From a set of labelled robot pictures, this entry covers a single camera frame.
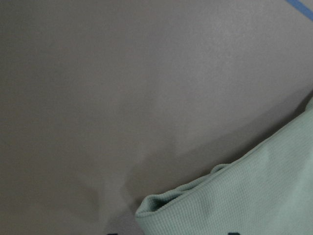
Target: ribbed knit fabric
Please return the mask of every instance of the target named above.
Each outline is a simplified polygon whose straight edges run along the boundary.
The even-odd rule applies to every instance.
[[[145,235],[313,235],[313,99],[240,159],[146,196],[135,219]]]

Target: light green shirt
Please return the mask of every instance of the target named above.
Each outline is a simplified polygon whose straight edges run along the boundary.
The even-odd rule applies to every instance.
[[[240,159],[144,198],[145,235],[313,235],[313,99]]]

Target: gray surface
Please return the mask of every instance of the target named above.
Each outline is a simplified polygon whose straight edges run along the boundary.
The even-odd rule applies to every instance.
[[[144,196],[313,89],[313,22],[284,0],[1,1],[0,28],[0,234],[142,234]]]

